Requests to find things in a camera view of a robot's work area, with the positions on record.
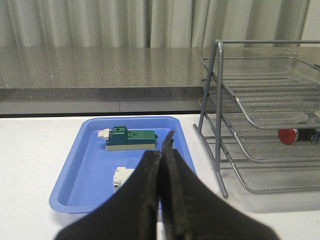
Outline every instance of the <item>beige base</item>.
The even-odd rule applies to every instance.
[[[106,145],[105,150],[107,151],[122,151],[122,150],[138,150],[138,149],[155,149],[155,143],[149,144],[130,144],[130,145]]]

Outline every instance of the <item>speckled granite counter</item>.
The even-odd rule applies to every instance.
[[[0,48],[0,114],[199,110],[210,48]],[[225,57],[291,56],[320,47],[226,48]]]

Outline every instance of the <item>gray countertop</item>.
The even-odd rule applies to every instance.
[[[202,96],[200,80],[206,72],[200,59],[210,52],[210,48],[0,47],[0,114],[18,113],[7,111],[4,104],[21,102],[186,101],[189,105],[187,101]],[[319,65],[320,47],[226,47],[224,51],[224,57],[266,56]]]

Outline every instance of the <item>red object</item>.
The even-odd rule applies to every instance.
[[[298,140],[298,130],[295,128],[279,129],[278,137],[286,145],[291,145]]]

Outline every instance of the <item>white curtain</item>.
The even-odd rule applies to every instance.
[[[210,47],[300,40],[308,0],[0,0],[0,47]]]

